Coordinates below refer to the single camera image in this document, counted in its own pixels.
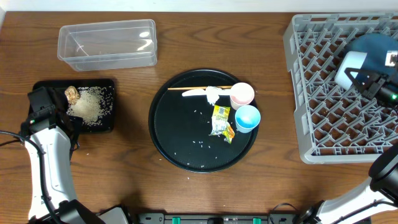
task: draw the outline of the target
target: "wooden stick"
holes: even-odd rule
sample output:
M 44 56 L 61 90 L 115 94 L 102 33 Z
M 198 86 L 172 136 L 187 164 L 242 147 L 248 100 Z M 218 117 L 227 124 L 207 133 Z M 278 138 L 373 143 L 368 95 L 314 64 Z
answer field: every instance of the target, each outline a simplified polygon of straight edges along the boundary
M 216 86 L 217 88 L 228 89 L 232 86 Z M 206 89 L 207 86 L 195 86 L 195 87 L 178 87 L 178 88 L 168 88 L 168 90 L 197 90 L 197 89 Z

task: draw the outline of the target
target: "wood grain surface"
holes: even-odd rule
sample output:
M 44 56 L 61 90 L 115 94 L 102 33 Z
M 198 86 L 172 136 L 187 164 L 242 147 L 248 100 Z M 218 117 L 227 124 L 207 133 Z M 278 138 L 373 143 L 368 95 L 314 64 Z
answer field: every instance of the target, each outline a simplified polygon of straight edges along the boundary
M 78 199 L 97 212 L 125 203 L 133 212 L 267 213 L 289 202 L 304 210 L 363 182 L 370 164 L 306 165 L 299 157 L 292 79 L 282 35 L 292 13 L 8 12 L 0 34 L 0 129 L 19 131 L 27 93 L 41 80 L 117 80 L 116 124 L 108 134 L 81 135 L 72 174 Z M 62 26 L 153 19 L 154 67 L 75 72 L 57 58 Z M 221 172 L 175 167 L 154 147 L 147 126 L 157 90 L 193 68 L 217 68 L 250 83 L 262 114 L 248 154 Z M 0 142 L 10 140 L 0 136 Z M 32 197 L 30 160 L 18 143 L 0 148 L 0 223 L 25 223 Z M 374 223 L 396 223 L 398 212 Z

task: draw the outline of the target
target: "blue cup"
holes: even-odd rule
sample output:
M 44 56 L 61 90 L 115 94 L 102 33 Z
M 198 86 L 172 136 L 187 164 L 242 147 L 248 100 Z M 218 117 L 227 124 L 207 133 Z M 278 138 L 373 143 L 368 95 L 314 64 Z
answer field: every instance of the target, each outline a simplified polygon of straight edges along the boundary
M 238 108 L 235 113 L 235 124 L 238 131 L 242 133 L 249 133 L 257 125 L 259 125 L 261 115 L 257 108 L 251 105 L 245 105 Z

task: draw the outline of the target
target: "white plastic crate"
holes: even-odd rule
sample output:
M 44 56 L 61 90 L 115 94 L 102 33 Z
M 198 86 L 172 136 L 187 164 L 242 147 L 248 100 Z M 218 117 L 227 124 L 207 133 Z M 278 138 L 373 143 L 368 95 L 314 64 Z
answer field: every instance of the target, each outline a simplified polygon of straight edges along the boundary
M 334 82 L 346 45 L 368 33 L 398 40 L 398 13 L 296 15 L 284 34 L 298 148 L 307 164 L 373 162 L 398 143 L 393 110 Z

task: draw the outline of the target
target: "cup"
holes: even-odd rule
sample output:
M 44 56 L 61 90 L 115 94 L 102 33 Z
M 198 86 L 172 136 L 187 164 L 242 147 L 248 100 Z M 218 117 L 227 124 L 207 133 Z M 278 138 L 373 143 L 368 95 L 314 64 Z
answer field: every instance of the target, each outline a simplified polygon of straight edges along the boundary
M 235 113 L 236 128 L 242 133 L 249 133 L 259 125 L 260 120 L 259 110 L 251 105 L 241 106 Z
M 235 110 L 241 106 L 250 104 L 254 99 L 254 90 L 247 83 L 237 83 L 232 86 L 231 94 L 229 95 L 231 106 Z

